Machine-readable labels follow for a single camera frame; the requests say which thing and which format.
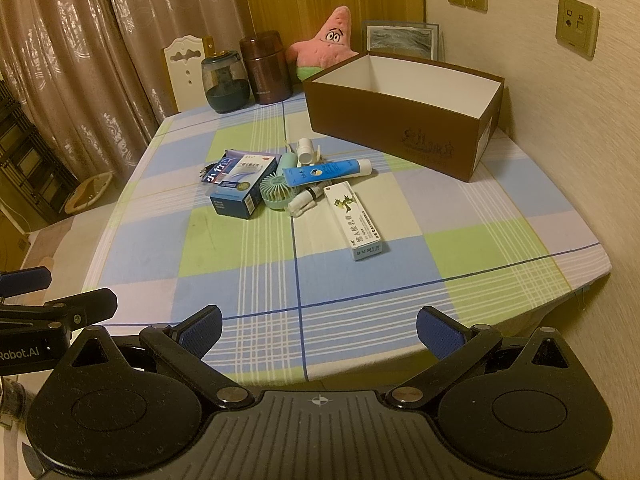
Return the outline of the long white ointment box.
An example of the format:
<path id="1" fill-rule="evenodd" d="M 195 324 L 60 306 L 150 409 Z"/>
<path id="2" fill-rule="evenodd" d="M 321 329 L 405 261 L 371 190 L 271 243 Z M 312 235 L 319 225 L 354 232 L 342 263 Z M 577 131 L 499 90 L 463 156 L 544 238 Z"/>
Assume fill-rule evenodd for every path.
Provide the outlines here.
<path id="1" fill-rule="evenodd" d="M 352 258 L 359 261 L 380 254 L 382 237 L 352 186 L 337 182 L 326 186 L 323 193 Z"/>

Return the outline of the white blue medicine box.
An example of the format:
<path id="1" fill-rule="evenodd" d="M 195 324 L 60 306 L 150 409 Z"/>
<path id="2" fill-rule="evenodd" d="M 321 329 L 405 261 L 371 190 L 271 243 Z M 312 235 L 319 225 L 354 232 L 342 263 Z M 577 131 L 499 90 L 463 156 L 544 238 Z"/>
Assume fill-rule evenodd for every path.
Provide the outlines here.
<path id="1" fill-rule="evenodd" d="M 276 171 L 280 156 L 237 150 L 225 150 L 221 158 L 224 156 L 231 157 L 232 162 L 215 183 L 204 183 L 208 185 L 207 195 L 217 214 L 249 219 L 262 203 L 260 182 Z"/>

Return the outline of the mint handheld fan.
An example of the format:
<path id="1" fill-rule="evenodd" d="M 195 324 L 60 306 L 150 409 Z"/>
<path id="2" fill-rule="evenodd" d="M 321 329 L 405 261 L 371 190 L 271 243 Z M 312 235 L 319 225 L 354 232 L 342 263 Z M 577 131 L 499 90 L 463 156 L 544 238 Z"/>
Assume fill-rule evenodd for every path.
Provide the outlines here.
<path id="1" fill-rule="evenodd" d="M 286 152 L 280 157 L 277 169 L 273 174 L 262 179 L 259 185 L 260 196 L 265 205 L 273 210 L 285 210 L 296 192 L 287 183 L 284 176 L 285 169 L 297 166 L 295 152 Z"/>

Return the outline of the white spray bottle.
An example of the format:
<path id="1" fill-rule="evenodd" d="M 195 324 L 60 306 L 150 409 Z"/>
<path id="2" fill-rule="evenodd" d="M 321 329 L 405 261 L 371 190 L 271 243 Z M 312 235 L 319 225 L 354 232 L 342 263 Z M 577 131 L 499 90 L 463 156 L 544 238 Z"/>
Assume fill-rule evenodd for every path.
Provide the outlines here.
<path id="1" fill-rule="evenodd" d="M 286 206 L 288 214 L 293 218 L 298 218 L 305 211 L 314 208 L 322 194 L 322 185 L 307 186 L 288 203 Z"/>

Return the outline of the blue cream tube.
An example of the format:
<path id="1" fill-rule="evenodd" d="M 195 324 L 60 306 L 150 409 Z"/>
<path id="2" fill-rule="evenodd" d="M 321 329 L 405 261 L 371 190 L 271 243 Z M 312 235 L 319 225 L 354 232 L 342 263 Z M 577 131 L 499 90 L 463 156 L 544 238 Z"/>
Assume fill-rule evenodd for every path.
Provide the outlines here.
<path id="1" fill-rule="evenodd" d="M 372 162 L 369 159 L 349 159 L 314 166 L 286 168 L 283 170 L 283 177 L 288 186 L 298 188 L 335 179 L 365 177 L 371 172 Z"/>

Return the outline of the small white pill bottle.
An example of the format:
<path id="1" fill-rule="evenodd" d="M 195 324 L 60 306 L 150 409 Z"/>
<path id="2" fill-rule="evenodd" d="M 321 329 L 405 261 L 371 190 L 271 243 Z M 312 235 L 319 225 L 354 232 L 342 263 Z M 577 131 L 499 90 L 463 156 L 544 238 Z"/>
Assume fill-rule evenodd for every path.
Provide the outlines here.
<path id="1" fill-rule="evenodd" d="M 300 166 L 314 165 L 318 160 L 318 152 L 308 138 L 301 138 L 298 141 L 296 154 Z"/>

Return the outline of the dark wooden shelf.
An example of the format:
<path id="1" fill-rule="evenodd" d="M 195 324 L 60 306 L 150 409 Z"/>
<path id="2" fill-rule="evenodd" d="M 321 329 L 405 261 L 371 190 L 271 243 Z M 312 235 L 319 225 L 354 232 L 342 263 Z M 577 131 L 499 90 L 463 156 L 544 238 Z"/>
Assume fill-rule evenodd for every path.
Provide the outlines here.
<path id="1" fill-rule="evenodd" d="M 4 81 L 1 81 L 1 175 L 48 223 L 68 217 L 64 207 L 79 182 L 48 147 Z"/>

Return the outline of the checked blue green tablecloth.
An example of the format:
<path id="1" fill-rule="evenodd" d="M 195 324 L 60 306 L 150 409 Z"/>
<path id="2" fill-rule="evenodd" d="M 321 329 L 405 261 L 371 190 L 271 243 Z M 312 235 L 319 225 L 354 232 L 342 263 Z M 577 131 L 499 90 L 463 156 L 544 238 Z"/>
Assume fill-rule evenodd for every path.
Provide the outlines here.
<path id="1" fill-rule="evenodd" d="M 365 158 L 352 188 L 382 237 L 355 260 L 329 204 L 294 218 L 217 214 L 200 171 L 225 150 L 285 152 L 309 138 L 329 160 Z M 174 324 L 206 304 L 224 316 L 206 362 L 247 385 L 319 380 L 420 348 L 416 314 L 516 333 L 609 274 L 587 223 L 539 167 L 496 132 L 470 182 L 318 136 L 303 96 L 228 115 L 167 118 L 119 197 L 85 285 L 107 287 L 114 334 Z"/>

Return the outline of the brown cardboard box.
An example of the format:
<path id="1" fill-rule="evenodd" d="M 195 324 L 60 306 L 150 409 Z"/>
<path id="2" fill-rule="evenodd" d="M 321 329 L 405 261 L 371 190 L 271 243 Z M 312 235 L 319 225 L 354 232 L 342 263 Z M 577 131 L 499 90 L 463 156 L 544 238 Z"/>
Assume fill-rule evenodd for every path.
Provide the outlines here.
<path id="1" fill-rule="evenodd" d="M 498 126 L 504 79 L 369 53 L 322 70 L 303 87 L 315 132 L 468 182 Z"/>

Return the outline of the beige patterned curtain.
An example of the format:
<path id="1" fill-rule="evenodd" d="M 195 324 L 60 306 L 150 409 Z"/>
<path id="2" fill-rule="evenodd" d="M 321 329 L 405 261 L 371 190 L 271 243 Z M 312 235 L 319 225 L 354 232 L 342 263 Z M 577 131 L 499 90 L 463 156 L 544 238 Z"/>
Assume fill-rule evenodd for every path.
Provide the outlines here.
<path id="1" fill-rule="evenodd" d="M 165 49 L 234 49 L 251 28 L 247 0 L 1 0 L 1 73 L 76 178 L 125 183 L 177 110 Z"/>

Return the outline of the dark green glass teapot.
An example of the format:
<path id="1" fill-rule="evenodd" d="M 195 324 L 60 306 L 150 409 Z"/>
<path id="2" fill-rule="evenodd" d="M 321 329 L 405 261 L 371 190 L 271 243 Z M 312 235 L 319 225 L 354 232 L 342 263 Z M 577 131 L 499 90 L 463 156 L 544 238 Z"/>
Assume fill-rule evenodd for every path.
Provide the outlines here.
<path id="1" fill-rule="evenodd" d="M 218 114 L 244 107 L 250 99 L 250 83 L 238 51 L 220 51 L 201 64 L 203 87 L 209 106 Z"/>

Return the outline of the brown metal canister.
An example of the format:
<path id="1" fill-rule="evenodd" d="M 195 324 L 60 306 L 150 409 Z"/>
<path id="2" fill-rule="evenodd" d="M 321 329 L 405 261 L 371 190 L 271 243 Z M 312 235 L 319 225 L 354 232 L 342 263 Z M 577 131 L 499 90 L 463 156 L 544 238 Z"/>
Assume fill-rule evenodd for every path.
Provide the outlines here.
<path id="1" fill-rule="evenodd" d="M 285 50 L 276 30 L 243 38 L 240 49 L 257 104 L 272 104 L 292 96 Z"/>

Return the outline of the framed landscape picture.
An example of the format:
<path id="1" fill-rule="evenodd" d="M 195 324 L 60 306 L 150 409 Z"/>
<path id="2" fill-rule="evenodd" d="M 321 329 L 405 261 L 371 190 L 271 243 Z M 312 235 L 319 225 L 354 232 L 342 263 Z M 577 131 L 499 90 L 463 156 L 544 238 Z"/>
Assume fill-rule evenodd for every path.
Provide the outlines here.
<path id="1" fill-rule="evenodd" d="M 396 21 L 364 21 L 362 44 L 368 52 L 439 59 L 440 31 L 437 24 Z"/>

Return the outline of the pink starfish plush toy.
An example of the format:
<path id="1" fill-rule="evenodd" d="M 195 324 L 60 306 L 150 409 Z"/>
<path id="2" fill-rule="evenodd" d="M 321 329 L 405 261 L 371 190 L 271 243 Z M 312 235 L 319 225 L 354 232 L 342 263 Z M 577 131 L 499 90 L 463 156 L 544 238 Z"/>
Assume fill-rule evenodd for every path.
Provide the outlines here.
<path id="1" fill-rule="evenodd" d="M 356 56 L 350 44 L 351 36 L 352 14 L 349 7 L 338 6 L 314 38 L 296 41 L 286 49 L 286 62 L 295 66 L 297 79 L 304 81 Z"/>

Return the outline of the wall socket plate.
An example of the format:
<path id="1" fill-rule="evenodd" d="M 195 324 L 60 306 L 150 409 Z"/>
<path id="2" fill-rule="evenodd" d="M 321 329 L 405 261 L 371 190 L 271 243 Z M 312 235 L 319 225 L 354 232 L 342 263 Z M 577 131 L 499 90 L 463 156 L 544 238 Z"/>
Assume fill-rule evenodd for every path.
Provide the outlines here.
<path id="1" fill-rule="evenodd" d="M 596 53 L 600 10 L 579 0 L 559 0 L 555 39 L 563 47 L 592 60 Z"/>

